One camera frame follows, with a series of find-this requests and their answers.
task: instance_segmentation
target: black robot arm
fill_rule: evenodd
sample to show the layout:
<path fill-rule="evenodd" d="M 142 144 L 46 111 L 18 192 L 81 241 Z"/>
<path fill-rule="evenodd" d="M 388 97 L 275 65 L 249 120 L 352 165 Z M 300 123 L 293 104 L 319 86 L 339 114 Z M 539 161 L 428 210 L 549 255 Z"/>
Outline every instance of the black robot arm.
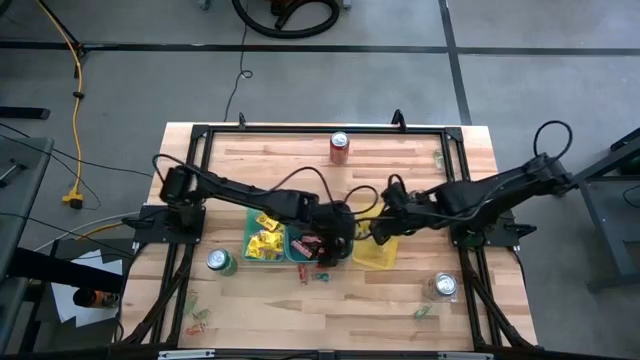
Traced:
<path fill-rule="evenodd" d="M 170 221 L 174 226 L 185 229 L 191 226 L 205 199 L 215 198 L 261 210 L 284 225 L 323 239 L 324 251 L 318 254 L 318 262 L 323 266 L 335 266 L 346 255 L 349 242 L 354 238 L 354 215 L 343 201 L 319 203 L 317 194 L 263 190 L 192 166 L 170 168 L 160 198 L 173 210 Z"/>
<path fill-rule="evenodd" d="M 411 194 L 402 179 L 392 175 L 382 193 L 384 209 L 371 221 L 369 230 L 379 245 L 393 235 L 411 235 L 422 228 L 455 225 L 480 231 L 530 197 L 562 194 L 570 183 L 571 174 L 557 158 L 544 153 L 523 166 L 479 181 L 445 183 Z"/>

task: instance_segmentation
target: soda can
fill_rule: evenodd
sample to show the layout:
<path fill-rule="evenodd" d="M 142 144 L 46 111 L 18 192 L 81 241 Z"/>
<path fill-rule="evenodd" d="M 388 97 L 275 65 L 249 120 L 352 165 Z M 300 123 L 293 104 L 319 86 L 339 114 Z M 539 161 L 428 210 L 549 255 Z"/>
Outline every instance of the soda can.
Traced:
<path fill-rule="evenodd" d="M 207 256 L 207 266 L 222 276 L 231 276 L 238 270 L 238 262 L 225 249 L 211 250 Z"/>
<path fill-rule="evenodd" d="M 446 300 L 452 298 L 458 290 L 456 278 L 451 274 L 437 273 L 430 278 L 422 287 L 422 294 L 430 300 Z"/>
<path fill-rule="evenodd" d="M 349 137 L 342 131 L 331 135 L 329 158 L 334 164 L 344 164 L 349 157 Z"/>

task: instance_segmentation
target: yellow snack packet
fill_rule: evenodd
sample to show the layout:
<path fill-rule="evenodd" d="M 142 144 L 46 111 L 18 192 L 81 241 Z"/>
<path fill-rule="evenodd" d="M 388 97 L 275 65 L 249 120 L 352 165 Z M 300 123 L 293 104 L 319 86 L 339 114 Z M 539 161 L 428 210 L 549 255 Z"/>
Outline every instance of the yellow snack packet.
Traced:
<path fill-rule="evenodd" d="M 262 225 L 265 229 L 267 229 L 269 231 L 275 231 L 278 228 L 278 225 L 280 225 L 279 222 L 273 220 L 272 218 L 268 217 L 264 213 L 261 213 L 256 218 L 256 222 L 258 224 Z"/>

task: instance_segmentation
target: silver can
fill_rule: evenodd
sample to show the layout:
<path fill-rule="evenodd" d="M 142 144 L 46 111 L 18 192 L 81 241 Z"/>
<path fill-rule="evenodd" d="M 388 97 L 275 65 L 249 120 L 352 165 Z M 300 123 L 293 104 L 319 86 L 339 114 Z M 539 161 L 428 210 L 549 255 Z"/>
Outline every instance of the silver can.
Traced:
<path fill-rule="evenodd" d="M 451 274 L 437 273 L 422 286 L 422 294 L 430 300 L 446 300 L 452 298 L 458 290 L 456 278 Z"/>

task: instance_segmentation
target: concrete floor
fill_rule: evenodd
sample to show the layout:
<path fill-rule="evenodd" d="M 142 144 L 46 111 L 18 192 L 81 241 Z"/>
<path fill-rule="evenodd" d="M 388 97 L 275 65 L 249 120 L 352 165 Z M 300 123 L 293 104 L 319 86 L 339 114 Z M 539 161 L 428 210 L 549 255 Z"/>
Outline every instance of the concrete floor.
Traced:
<path fill-rule="evenodd" d="M 264 1 L 249 1 L 256 18 L 273 21 Z M 330 31 L 288 43 L 445 45 L 437 0 L 353 3 Z M 226 0 L 214 0 L 206 13 L 195 0 L 51 0 L 50 6 L 84 41 L 239 44 L 243 30 Z M 450 0 L 449 7 L 459 46 L 640 47 L 640 3 L 633 0 Z M 292 27 L 325 13 L 308 5 Z M 7 15 L 0 18 L 0 39 L 60 40 L 35 2 L 16 2 Z M 249 31 L 247 43 L 278 42 Z M 79 120 L 84 157 L 150 173 L 166 122 L 222 120 L 238 60 L 238 53 L 91 53 Z M 563 158 L 573 172 L 640 125 L 640 57 L 462 56 L 460 62 L 471 119 L 490 127 L 501 170 L 532 156 L 530 140 L 522 139 L 532 140 L 549 119 L 573 126 L 574 145 Z M 232 121 L 242 111 L 249 121 L 387 123 L 401 108 L 412 124 L 460 124 L 446 55 L 248 53 L 245 68 L 255 76 L 240 81 Z M 58 149 L 74 153 L 72 71 L 68 52 L 0 50 L 0 103 L 51 109 L 44 122 L 3 122 L 51 136 Z M 542 140 L 554 153 L 565 137 L 549 129 Z M 83 178 L 101 196 L 98 211 L 60 205 L 73 177 L 52 162 L 32 216 L 72 228 L 136 211 L 150 183 L 90 167 Z M 85 195 L 90 206 L 93 199 Z M 539 229 L 523 241 L 521 256 L 540 345 L 640 357 L 640 288 L 592 295 L 584 286 L 611 264 L 579 194 L 533 199 L 515 212 L 519 222 Z M 22 246 L 34 248 L 55 235 L 30 224 Z"/>

